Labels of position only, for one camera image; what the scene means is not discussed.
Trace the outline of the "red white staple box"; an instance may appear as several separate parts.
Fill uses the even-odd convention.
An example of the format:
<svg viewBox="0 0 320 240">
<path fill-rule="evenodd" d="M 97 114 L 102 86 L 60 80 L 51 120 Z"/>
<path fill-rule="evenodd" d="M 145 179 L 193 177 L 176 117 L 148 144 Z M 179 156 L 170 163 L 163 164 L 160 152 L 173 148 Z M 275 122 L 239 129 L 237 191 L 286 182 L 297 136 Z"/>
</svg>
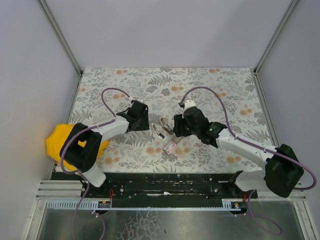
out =
<svg viewBox="0 0 320 240">
<path fill-rule="evenodd" d="M 184 137 L 174 137 L 164 148 L 163 151 L 169 155 L 171 154 L 175 148 L 177 147 L 178 143 L 183 139 Z"/>
</svg>

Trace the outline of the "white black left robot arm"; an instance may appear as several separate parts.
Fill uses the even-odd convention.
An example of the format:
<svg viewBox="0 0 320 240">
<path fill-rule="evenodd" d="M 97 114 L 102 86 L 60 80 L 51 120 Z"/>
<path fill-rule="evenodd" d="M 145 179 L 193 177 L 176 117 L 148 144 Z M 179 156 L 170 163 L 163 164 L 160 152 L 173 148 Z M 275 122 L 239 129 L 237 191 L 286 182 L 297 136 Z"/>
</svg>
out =
<svg viewBox="0 0 320 240">
<path fill-rule="evenodd" d="M 117 135 L 149 129 L 148 106 L 141 101 L 132 100 L 130 107 L 115 114 L 110 121 L 91 126 L 75 124 L 60 150 L 60 164 L 63 165 L 66 161 L 86 181 L 99 188 L 107 178 L 96 163 L 102 143 Z"/>
</svg>

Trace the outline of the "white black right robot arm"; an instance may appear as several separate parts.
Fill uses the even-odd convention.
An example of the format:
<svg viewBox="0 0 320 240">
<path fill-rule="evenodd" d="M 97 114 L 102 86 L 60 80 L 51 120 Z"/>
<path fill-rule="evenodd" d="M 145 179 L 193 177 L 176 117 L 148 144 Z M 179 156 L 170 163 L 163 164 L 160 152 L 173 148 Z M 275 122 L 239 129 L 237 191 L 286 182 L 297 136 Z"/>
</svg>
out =
<svg viewBox="0 0 320 240">
<path fill-rule="evenodd" d="M 173 132 L 177 137 L 196 136 L 202 143 L 217 149 L 231 151 L 252 163 L 261 170 L 238 171 L 234 184 L 244 192 L 270 190 L 287 198 L 304 174 L 298 166 L 297 157 L 288 145 L 258 148 L 258 143 L 248 138 L 239 139 L 232 135 L 228 127 L 220 122 L 210 122 L 200 109 L 193 106 L 182 114 L 174 116 Z"/>
</svg>

